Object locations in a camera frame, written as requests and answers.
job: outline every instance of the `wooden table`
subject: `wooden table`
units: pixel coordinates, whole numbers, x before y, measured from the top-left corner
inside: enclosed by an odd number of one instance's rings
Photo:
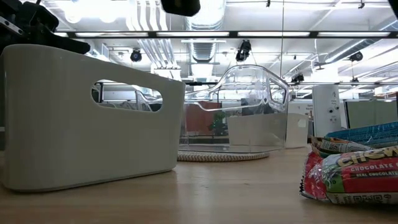
[[[345,207],[299,195],[307,149],[46,194],[0,188],[0,223],[397,223],[397,207]]]

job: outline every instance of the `chewy bar wrapper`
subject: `chewy bar wrapper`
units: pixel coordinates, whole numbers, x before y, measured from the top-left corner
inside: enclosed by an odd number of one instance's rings
[[[398,203],[398,147],[308,155],[300,193],[339,204]]]
[[[337,138],[316,138],[311,137],[311,146],[313,151],[321,157],[327,157],[330,154],[339,154],[346,152],[368,151],[372,148],[355,142],[341,140]]]

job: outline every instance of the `clear plastic bin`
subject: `clear plastic bin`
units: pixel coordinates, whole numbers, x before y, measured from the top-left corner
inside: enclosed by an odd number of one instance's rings
[[[237,65],[212,88],[185,94],[180,150],[283,149],[289,86],[266,68]]]

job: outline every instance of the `woven mat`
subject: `woven mat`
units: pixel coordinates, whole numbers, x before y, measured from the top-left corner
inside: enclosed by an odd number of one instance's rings
[[[178,161],[185,162],[236,162],[263,159],[269,156],[269,152],[259,152],[250,154],[230,153],[230,152],[192,152],[179,151]]]

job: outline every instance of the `fluorescent light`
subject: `fluorescent light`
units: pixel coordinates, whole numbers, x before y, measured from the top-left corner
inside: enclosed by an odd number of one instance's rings
[[[77,37],[147,37],[147,32],[77,32]]]
[[[386,37],[390,32],[320,32],[319,37]]]
[[[238,37],[307,37],[309,32],[238,32]]]
[[[226,43],[226,40],[201,40],[201,39],[190,39],[190,40],[181,40],[183,44],[191,44],[191,43]]]
[[[54,33],[55,35],[58,35],[58,36],[60,36],[60,37],[68,37],[68,34],[67,33],[65,33],[65,32],[56,32],[56,33]]]
[[[158,37],[227,37],[229,32],[193,31],[193,32],[158,32]]]

